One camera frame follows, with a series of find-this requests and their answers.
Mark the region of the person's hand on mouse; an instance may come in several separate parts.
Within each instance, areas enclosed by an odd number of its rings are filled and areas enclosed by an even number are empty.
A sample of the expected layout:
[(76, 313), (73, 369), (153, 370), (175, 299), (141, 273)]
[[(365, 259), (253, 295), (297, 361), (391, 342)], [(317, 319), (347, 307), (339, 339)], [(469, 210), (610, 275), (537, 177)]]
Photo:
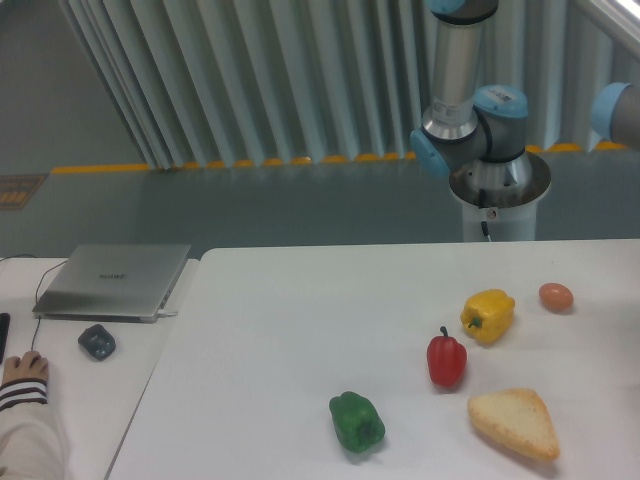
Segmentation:
[(49, 380), (49, 362), (37, 351), (28, 351), (22, 357), (6, 359), (1, 385), (11, 382)]

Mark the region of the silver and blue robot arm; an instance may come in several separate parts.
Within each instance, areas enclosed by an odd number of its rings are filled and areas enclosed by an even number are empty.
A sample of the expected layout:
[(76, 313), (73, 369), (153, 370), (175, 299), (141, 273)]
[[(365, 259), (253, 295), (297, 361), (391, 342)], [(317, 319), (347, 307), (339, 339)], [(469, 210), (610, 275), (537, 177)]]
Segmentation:
[(410, 136), (422, 166), (444, 176), (498, 148), (480, 111), (481, 87), (526, 98), (508, 122), (527, 124), (519, 145), (585, 151), (615, 137), (592, 103), (611, 82), (639, 81), (636, 1), (430, 1), (436, 29), (430, 102)]

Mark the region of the cream sleeve forearm striped cuff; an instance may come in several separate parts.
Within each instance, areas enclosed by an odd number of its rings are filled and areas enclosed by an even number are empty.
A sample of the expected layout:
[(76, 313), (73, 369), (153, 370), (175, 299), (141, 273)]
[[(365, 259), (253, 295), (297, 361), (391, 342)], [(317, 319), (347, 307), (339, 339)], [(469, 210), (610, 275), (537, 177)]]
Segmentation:
[(27, 378), (1, 387), (1, 478), (63, 479), (65, 454), (47, 382)]

